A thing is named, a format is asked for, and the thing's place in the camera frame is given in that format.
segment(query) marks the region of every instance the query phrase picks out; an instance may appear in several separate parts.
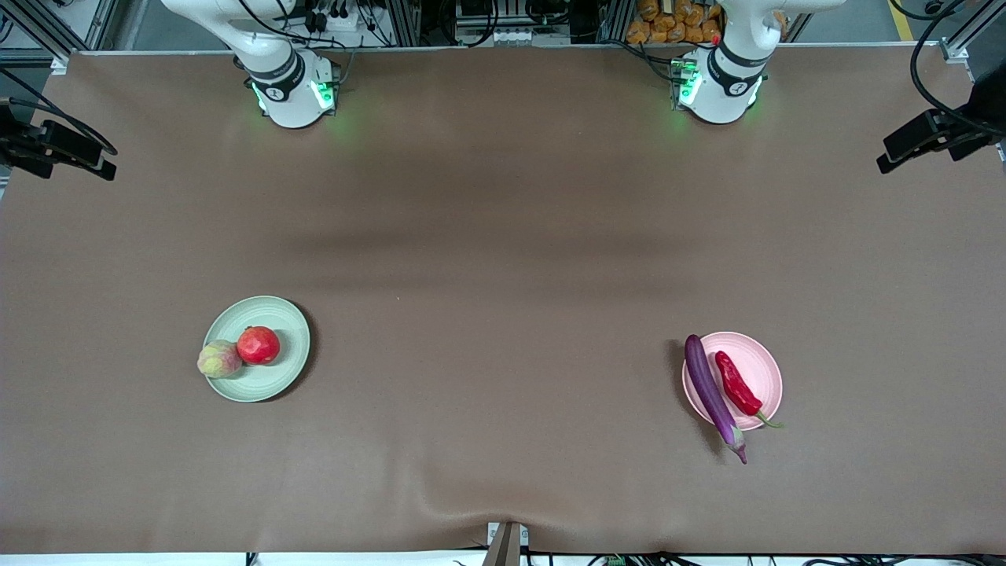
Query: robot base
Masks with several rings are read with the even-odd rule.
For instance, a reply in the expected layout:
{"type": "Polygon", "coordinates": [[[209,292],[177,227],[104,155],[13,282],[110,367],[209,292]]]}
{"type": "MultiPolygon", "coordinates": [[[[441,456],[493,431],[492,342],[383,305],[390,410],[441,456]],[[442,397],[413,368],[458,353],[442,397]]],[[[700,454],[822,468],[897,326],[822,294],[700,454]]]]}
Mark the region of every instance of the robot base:
{"type": "Polygon", "coordinates": [[[742,95],[728,95],[726,88],[712,79],[709,58],[713,53],[706,48],[686,53],[680,72],[683,80],[672,85],[672,91],[677,107],[688,109],[700,120],[710,124],[729,124],[738,120],[754,104],[762,78],[750,87],[745,82],[738,82],[736,87],[743,88],[742,95]]]}
{"type": "Polygon", "coordinates": [[[298,49],[304,57],[304,77],[287,100],[271,100],[255,87],[263,116],[284,128],[305,128],[326,114],[335,114],[339,97],[339,65],[314,51],[298,49]]]}

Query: chili pepper stem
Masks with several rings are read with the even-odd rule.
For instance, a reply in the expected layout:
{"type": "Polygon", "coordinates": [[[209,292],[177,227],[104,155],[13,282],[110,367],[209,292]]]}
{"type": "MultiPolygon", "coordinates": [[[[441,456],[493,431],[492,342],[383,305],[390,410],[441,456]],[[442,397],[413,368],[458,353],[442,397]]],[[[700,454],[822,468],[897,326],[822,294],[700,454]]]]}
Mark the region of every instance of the chili pepper stem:
{"type": "Polygon", "coordinates": [[[769,428],[786,428],[786,425],[784,425],[783,423],[774,423],[769,419],[765,418],[765,414],[763,414],[762,411],[756,413],[754,416],[758,417],[758,420],[762,421],[762,424],[764,424],[769,428]]]}

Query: yellow tape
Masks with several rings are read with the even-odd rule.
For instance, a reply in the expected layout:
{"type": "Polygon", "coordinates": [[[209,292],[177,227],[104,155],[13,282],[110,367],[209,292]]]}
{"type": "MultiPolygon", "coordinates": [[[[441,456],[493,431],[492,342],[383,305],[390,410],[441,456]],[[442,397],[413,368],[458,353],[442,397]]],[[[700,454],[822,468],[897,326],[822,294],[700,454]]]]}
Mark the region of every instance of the yellow tape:
{"type": "Polygon", "coordinates": [[[901,38],[901,41],[914,41],[915,38],[911,36],[911,28],[908,26],[908,18],[894,9],[894,6],[891,6],[890,2],[887,2],[887,8],[890,9],[890,17],[894,18],[894,27],[897,28],[897,36],[901,38]]]}

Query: red chili pepper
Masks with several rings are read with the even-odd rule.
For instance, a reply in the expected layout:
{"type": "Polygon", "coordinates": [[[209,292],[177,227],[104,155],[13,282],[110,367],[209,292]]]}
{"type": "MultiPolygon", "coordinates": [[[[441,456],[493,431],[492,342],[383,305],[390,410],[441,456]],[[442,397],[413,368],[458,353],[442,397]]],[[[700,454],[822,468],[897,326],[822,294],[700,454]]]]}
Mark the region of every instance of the red chili pepper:
{"type": "Polygon", "coordinates": [[[765,426],[783,428],[782,423],[774,423],[762,414],[762,401],[758,397],[754,397],[754,394],[748,389],[747,384],[740,377],[740,372],[737,371],[737,367],[733,365],[730,357],[725,352],[717,352],[715,358],[716,367],[719,368],[719,375],[723,377],[723,391],[726,393],[726,398],[733,403],[733,406],[740,409],[741,413],[749,417],[758,417],[765,426]]]}

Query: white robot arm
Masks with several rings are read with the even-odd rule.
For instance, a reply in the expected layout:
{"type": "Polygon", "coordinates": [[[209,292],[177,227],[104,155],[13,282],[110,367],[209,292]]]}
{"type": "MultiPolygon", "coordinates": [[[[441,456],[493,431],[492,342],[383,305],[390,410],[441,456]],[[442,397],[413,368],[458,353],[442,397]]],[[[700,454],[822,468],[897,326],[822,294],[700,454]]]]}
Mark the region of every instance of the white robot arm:
{"type": "Polygon", "coordinates": [[[719,44],[685,55],[687,82],[679,86],[678,103],[713,124],[733,122],[743,115],[762,84],[762,70],[782,35],[774,12],[813,13],[830,10],[845,0],[720,0],[726,28],[719,44]]]}
{"type": "Polygon", "coordinates": [[[295,49],[290,39],[263,30],[261,19],[293,10],[295,0],[162,0],[227,44],[244,70],[259,106],[284,128],[303,128],[335,109],[338,90],[332,62],[309,49],[295,49]]]}

